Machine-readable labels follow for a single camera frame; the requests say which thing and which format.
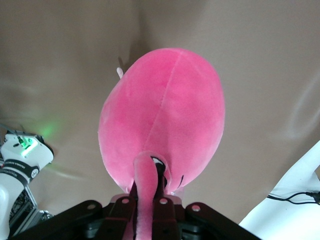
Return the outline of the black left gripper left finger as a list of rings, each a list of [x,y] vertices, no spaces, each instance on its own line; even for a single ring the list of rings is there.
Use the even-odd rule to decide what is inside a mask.
[[[10,239],[134,240],[136,206],[132,196],[115,196],[105,207],[86,200]]]

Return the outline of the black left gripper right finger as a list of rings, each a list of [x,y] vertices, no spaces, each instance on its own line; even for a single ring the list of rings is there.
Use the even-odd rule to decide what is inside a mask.
[[[153,240],[258,240],[202,202],[183,207],[169,196],[153,201]]]

